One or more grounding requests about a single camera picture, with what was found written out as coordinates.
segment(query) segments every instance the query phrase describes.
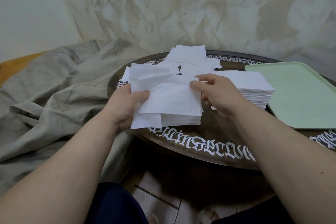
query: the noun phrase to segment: table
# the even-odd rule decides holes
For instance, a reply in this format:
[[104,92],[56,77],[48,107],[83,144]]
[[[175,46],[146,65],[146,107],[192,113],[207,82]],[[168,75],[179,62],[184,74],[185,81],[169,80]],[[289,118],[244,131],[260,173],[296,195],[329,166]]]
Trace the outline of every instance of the table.
[[[219,58],[223,68],[220,70],[241,70],[246,65],[274,63],[278,60],[249,55],[238,52],[206,51],[208,57]],[[158,64],[163,61],[168,52],[150,55],[132,63]],[[110,79],[107,95],[110,97],[115,89],[127,82],[120,81],[126,66],[119,69]],[[326,78],[336,86],[336,82]],[[217,165],[237,167],[250,170],[260,170],[253,153],[248,149],[233,124],[219,116],[217,111],[202,103],[204,112],[201,125],[175,126],[157,128],[133,129],[132,132],[145,142],[163,147],[167,151],[196,158]],[[298,130],[311,140],[336,151],[336,130]]]

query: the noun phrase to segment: forearm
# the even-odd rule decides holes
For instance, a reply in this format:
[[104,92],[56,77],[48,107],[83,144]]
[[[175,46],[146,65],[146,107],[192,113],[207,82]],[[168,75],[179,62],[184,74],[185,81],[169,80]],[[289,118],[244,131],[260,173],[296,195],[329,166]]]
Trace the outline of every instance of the forearm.
[[250,103],[232,115],[272,188],[298,223],[334,220],[336,154]]
[[103,112],[91,119],[0,199],[0,222],[83,223],[115,133]]

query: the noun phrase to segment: hand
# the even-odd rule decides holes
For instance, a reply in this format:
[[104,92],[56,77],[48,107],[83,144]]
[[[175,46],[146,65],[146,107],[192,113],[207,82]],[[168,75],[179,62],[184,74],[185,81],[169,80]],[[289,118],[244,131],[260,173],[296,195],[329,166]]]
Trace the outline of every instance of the hand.
[[191,81],[190,88],[201,92],[202,100],[223,114],[231,115],[235,108],[248,102],[229,78],[215,74],[201,74],[196,77],[199,82]]
[[117,130],[128,128],[132,123],[132,117],[139,102],[148,99],[148,90],[131,94],[131,84],[126,84],[116,89],[101,111],[112,118]]

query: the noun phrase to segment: dark wooden table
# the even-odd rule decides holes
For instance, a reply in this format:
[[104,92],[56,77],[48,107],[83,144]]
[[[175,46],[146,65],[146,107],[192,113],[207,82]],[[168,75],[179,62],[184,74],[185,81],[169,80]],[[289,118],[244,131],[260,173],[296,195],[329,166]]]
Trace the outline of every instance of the dark wooden table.
[[[220,70],[241,70],[249,64],[275,63],[278,60],[249,55],[238,52],[206,51],[208,57],[219,58],[222,66]],[[168,55],[168,52],[150,55],[132,63],[158,64]],[[119,86],[127,82],[120,81],[126,66],[119,69],[110,79],[108,84],[108,97]],[[336,86],[336,82],[327,79]],[[233,124],[221,118],[217,111],[202,103],[204,112],[200,125],[175,126],[158,128],[133,129],[145,142],[154,146],[162,146],[167,151],[183,154],[198,160],[251,170],[259,170],[259,166]],[[336,130],[298,130],[311,140],[336,151]]]

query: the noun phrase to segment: light green plastic tray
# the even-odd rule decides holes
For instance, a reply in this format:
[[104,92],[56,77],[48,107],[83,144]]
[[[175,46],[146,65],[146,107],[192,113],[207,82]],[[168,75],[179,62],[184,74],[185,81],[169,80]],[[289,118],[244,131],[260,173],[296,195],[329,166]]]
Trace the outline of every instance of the light green plastic tray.
[[274,115],[297,129],[336,128],[336,88],[301,62],[247,65],[275,89],[268,104]]

